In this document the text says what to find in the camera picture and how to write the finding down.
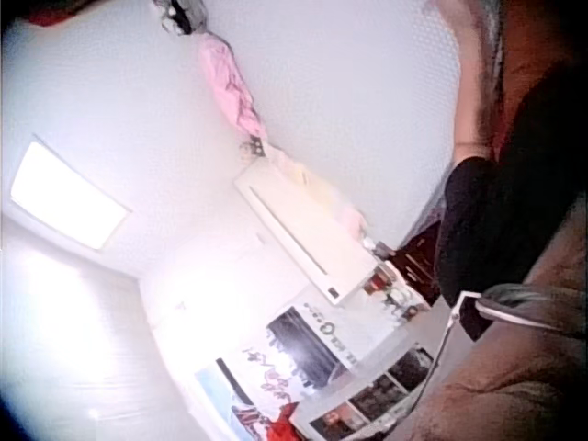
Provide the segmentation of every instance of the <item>black sleeve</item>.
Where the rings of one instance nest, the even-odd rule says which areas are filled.
[[[494,167],[489,160],[469,158],[458,164],[446,183],[447,209],[437,239],[435,273],[450,306],[456,303],[463,289],[467,263],[480,251],[472,245],[477,242],[477,226],[487,202]]]

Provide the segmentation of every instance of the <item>black shirt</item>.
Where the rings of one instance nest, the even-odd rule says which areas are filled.
[[[469,158],[446,184],[435,272],[453,306],[461,290],[521,283],[585,192],[588,70],[559,66],[523,100],[498,163]],[[473,305],[462,324],[476,339],[489,323]]]

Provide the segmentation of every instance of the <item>brown furniture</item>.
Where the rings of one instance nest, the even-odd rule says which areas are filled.
[[[435,282],[435,248],[440,225],[441,222],[434,223],[401,249],[390,251],[388,258],[406,282],[431,306],[440,295]]]

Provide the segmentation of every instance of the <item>hanging clothes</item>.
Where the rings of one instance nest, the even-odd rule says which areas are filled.
[[[229,44],[216,35],[204,33],[200,60],[214,97],[229,122],[242,133],[266,140],[266,128],[255,113],[253,97]]]

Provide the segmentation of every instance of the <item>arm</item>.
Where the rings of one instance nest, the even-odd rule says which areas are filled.
[[[486,29],[480,0],[436,0],[458,43],[458,101],[454,127],[454,165],[470,157],[491,157],[490,81]]]

